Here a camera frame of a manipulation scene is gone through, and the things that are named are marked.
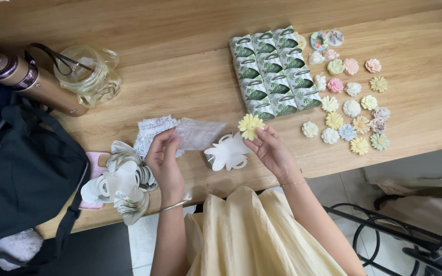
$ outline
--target woman's right hand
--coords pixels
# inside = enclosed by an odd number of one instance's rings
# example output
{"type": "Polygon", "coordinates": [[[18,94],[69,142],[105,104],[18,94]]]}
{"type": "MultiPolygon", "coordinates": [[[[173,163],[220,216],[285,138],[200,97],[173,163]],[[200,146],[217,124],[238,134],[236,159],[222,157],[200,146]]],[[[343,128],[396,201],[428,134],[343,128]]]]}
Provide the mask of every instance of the woman's right hand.
{"type": "Polygon", "coordinates": [[[257,128],[258,138],[243,140],[262,163],[277,177],[280,184],[299,182],[303,179],[294,159],[282,142],[281,137],[269,125],[257,128]]]}

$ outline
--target pink phone case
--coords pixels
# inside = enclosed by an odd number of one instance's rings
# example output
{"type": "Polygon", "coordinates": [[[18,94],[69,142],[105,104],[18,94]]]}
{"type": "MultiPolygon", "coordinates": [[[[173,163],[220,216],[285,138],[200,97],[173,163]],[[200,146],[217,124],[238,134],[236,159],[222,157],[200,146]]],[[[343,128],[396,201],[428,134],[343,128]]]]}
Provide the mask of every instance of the pink phone case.
{"type": "MultiPolygon", "coordinates": [[[[100,158],[100,156],[103,154],[110,155],[110,153],[107,152],[89,151],[86,153],[88,159],[90,160],[90,165],[91,165],[90,179],[97,178],[103,172],[107,171],[107,167],[98,166],[98,158],[100,158]]],[[[88,203],[82,200],[78,209],[96,211],[102,209],[103,206],[104,206],[103,203],[88,203]]]]}

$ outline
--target woman's left hand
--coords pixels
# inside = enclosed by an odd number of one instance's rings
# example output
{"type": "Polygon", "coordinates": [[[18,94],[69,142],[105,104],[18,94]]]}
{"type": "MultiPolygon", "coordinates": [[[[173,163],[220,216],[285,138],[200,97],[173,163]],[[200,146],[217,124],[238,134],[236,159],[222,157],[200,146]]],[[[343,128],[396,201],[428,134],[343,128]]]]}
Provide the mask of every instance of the woman's left hand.
{"type": "Polygon", "coordinates": [[[160,186],[162,208],[177,204],[184,197],[185,182],[175,158],[180,138],[172,137],[174,132],[172,128],[156,135],[145,158],[160,186]]]}

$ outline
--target silver bracelet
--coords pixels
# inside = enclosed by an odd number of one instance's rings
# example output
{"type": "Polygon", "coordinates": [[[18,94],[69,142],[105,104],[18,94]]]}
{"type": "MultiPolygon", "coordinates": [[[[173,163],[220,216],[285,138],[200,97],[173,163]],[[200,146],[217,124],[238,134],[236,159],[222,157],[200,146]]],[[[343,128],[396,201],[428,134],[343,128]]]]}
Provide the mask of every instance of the silver bracelet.
{"type": "Polygon", "coordinates": [[[279,187],[284,187],[285,185],[291,185],[291,184],[303,184],[303,183],[304,183],[304,182],[287,183],[287,184],[279,185],[279,187]]]}
{"type": "Polygon", "coordinates": [[[175,207],[177,207],[177,206],[183,205],[184,203],[187,203],[187,202],[190,201],[191,199],[186,199],[186,200],[181,201],[181,202],[179,202],[179,203],[177,203],[177,204],[175,204],[175,205],[171,205],[171,206],[169,206],[169,207],[166,207],[166,208],[160,209],[160,210],[158,210],[158,213],[161,213],[161,212],[164,212],[164,211],[166,211],[166,210],[169,210],[169,209],[175,208],[175,207]]]}

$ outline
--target gold bracelet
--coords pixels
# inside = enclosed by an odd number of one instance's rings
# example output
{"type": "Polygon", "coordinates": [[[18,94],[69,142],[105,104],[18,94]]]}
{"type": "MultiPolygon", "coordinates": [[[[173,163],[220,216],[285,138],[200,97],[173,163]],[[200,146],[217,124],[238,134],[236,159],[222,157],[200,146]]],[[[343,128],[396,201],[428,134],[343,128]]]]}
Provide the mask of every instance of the gold bracelet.
{"type": "Polygon", "coordinates": [[[285,185],[291,185],[291,184],[303,184],[304,182],[295,182],[295,183],[287,183],[287,184],[282,184],[282,185],[279,185],[279,187],[284,187],[285,185]]]}

